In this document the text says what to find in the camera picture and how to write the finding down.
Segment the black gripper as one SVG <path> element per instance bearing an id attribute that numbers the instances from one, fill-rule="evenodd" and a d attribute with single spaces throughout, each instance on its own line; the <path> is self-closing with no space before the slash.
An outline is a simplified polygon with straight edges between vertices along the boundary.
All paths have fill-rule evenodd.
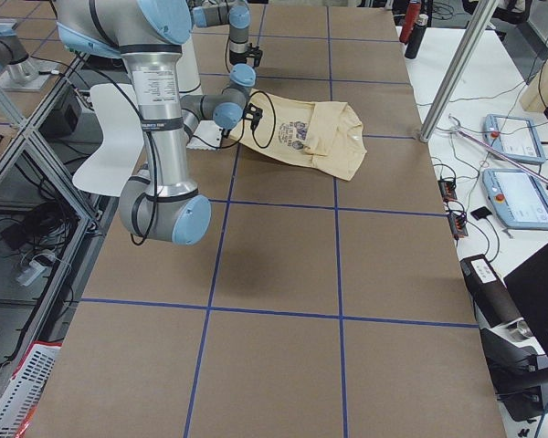
<path id="1" fill-rule="evenodd" d="M 245 57 L 246 61 L 251 63 L 253 68 L 258 68 L 263 57 L 263 51 L 259 46 L 254 46 L 250 43 L 247 47 Z"/>
<path id="2" fill-rule="evenodd" d="M 263 109 L 249 102 L 244 108 L 242 120 L 249 123 L 250 130 L 255 132 L 263 117 Z"/>

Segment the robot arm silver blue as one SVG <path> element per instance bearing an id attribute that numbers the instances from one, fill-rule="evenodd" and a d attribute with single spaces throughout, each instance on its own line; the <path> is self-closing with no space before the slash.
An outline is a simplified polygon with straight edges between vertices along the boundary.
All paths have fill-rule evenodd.
<path id="1" fill-rule="evenodd" d="M 195 1 L 191 15 L 199 28 L 228 27 L 226 61 L 231 66 L 250 63 L 253 68 L 259 67 L 263 51 L 249 42 L 251 12 L 247 1 Z"/>
<path id="2" fill-rule="evenodd" d="M 262 111 L 250 102 L 262 52 L 248 41 L 245 1 L 59 1 L 58 33 L 68 48 L 123 61 L 135 91 L 135 111 L 147 163 L 124 184 L 120 217 L 136 245 L 147 239 L 194 245 L 206 233 L 211 203 L 191 179 L 186 146 L 202 120 L 224 131 Z M 227 25 L 229 82 L 214 95 L 179 93 L 177 63 L 193 27 Z"/>

